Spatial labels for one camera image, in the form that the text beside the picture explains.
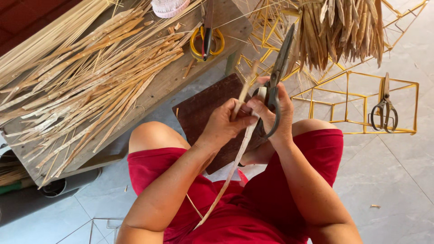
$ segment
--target red wall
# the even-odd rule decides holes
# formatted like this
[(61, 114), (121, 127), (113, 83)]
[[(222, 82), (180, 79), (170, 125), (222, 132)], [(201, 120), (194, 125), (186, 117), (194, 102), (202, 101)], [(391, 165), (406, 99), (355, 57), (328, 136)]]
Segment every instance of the red wall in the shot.
[(81, 0), (0, 0), (0, 56)]

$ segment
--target knee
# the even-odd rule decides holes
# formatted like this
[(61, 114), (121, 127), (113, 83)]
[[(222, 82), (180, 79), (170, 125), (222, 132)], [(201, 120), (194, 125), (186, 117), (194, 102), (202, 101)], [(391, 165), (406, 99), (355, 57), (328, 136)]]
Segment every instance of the knee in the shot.
[(337, 129), (333, 124), (319, 119), (304, 119), (293, 123), (293, 136), (321, 129)]
[(157, 121), (143, 123), (131, 133), (130, 153), (168, 147), (189, 149), (190, 145), (174, 129)]
[(167, 128), (169, 127), (161, 122), (150, 121), (137, 126), (133, 130), (133, 132), (131, 132), (131, 137), (133, 136), (149, 137), (155, 134), (159, 134), (161, 131), (164, 131)]

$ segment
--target forearm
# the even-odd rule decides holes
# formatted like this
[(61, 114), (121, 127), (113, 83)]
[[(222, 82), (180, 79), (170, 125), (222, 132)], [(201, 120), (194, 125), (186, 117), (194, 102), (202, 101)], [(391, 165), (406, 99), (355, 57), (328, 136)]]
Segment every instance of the forearm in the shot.
[(352, 223), (337, 194), (292, 141), (274, 142), (292, 197), (313, 226)]
[(186, 151), (136, 199), (123, 225), (161, 232), (170, 224), (188, 189), (212, 153), (196, 146)]

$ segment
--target hand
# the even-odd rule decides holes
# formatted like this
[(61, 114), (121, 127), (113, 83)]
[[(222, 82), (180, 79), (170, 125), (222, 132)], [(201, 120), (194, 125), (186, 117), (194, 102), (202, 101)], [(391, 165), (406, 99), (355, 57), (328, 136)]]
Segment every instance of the hand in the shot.
[(237, 103), (237, 99), (231, 98), (214, 110), (195, 146), (210, 150), (210, 152), (217, 152), (229, 140), (235, 138), (241, 130), (258, 120), (257, 117), (247, 115), (240, 110), (235, 120), (230, 122), (230, 115)]
[[(258, 77), (257, 82), (265, 84), (270, 79), (269, 76)], [(279, 101), (280, 101), (280, 122), (277, 127), (276, 132), (270, 136), (270, 141), (272, 144), (275, 142), (292, 142), (292, 123), (293, 123), (293, 113), (294, 107), (288, 93), (285, 90), (285, 86), (282, 83), (278, 83), (279, 88)], [(264, 129), (266, 133), (271, 131), (274, 125), (274, 120), (276, 115), (272, 113), (260, 100), (253, 97), (247, 102), (247, 107), (253, 109), (262, 119), (264, 124)]]

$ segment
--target wooden table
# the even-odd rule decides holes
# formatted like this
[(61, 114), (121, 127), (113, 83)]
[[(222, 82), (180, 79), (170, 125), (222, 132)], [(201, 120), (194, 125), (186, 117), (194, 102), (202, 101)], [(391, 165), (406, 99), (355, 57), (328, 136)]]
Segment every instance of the wooden table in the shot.
[[(124, 1), (124, 6), (131, 5), (134, 1)], [(99, 25), (103, 23), (105, 20), (110, 18), (112, 15), (112, 8), (108, 9), (105, 13), (103, 13), (93, 25)], [(232, 0), (215, 0), (214, 1), (214, 17), (213, 17), (213, 26), (217, 27), (222, 24), (225, 24), (231, 20), (234, 20), (243, 14), (238, 10), (237, 6), (232, 2)], [(151, 20), (151, 16), (149, 14), (145, 15), (145, 20)], [(185, 24), (186, 26), (182, 27), (178, 31), (187, 31), (192, 30), (194, 26), (199, 23), (201, 20), (201, 10), (200, 8), (194, 9), (188, 15), (181, 18), (178, 22)], [(101, 138), (106, 134), (111, 125), (116, 121), (114, 119), (108, 126), (105, 127), (89, 144), (73, 159), (71, 164), (66, 167), (64, 172), (60, 175), (60, 178), (64, 178), (70, 175), (74, 175), (83, 171), (91, 170), (97, 167), (102, 167), (104, 165), (116, 162), (121, 160), (126, 153), (128, 152), (128, 145), (125, 145), (125, 141), (128, 141), (129, 133), (123, 135), (126, 131), (128, 131), (132, 126), (138, 123), (141, 119), (143, 119), (146, 115), (151, 113), (155, 108), (157, 108), (164, 101), (172, 97), (175, 93), (179, 92), (190, 82), (197, 79), (200, 75), (205, 73), (211, 67), (219, 63), (221, 60), (228, 58), (228, 63), (226, 67), (226, 75), (233, 72), (238, 57), (240, 56), (240, 52), (242, 48), (245, 46), (245, 42), (240, 40), (247, 40), (248, 36), (252, 31), (252, 26), (247, 20), (246, 17), (241, 17), (232, 21), (228, 24), (225, 24), (219, 27), (220, 31), (223, 33), (225, 38), (225, 48), (224, 51), (216, 56), (212, 60), (208, 60), (206, 62), (196, 63), (196, 67), (192, 68), (188, 74), (188, 76), (183, 79), (185, 71), (182, 71), (183, 67), (188, 66), (190, 61), (192, 60), (192, 56), (190, 54), (189, 46), (184, 46), (184, 55), (178, 60), (172, 62), (170, 65), (165, 67), (151, 82), (151, 84), (147, 87), (147, 89), (143, 92), (143, 94), (137, 99), (136, 105), (141, 105), (144, 109), (134, 109), (132, 112), (126, 117), (126, 119), (122, 120), (118, 126), (114, 129), (113, 133), (110, 137), (105, 141), (105, 143), (100, 147), (100, 152), (96, 154), (93, 153), (93, 149), (97, 146), (97, 144), (101, 141)], [(7, 123), (3, 130), (6, 134), (15, 133), (22, 131), (24, 128), (24, 124), (20, 123), (21, 119), (17, 118), (9, 123)], [(84, 123), (77, 128), (77, 131), (83, 130), (89, 124)], [(12, 144), (15, 137), (5, 137), (5, 140), (8, 144)], [(71, 145), (71, 148), (75, 148), (79, 140)], [(46, 165), (43, 167), (42, 171), (39, 172), (35, 166), (48, 155), (49, 150), (46, 150), (39, 157), (28, 162), (27, 159), (23, 159), (23, 156), (30, 152), (36, 143), (28, 143), (25, 145), (19, 145), (13, 147), (12, 150), (18, 156), (24, 167), (29, 172), (32, 179), (35, 181), (37, 185), (42, 183), (43, 177), (45, 176), (45, 172), (48, 170), (49, 165), (52, 163), (53, 159), (50, 159)], [(55, 144), (55, 148), (60, 146), (62, 142), (57, 142)], [(56, 160), (54, 167), (57, 168), (63, 161), (65, 157), (66, 150), (62, 150)]]

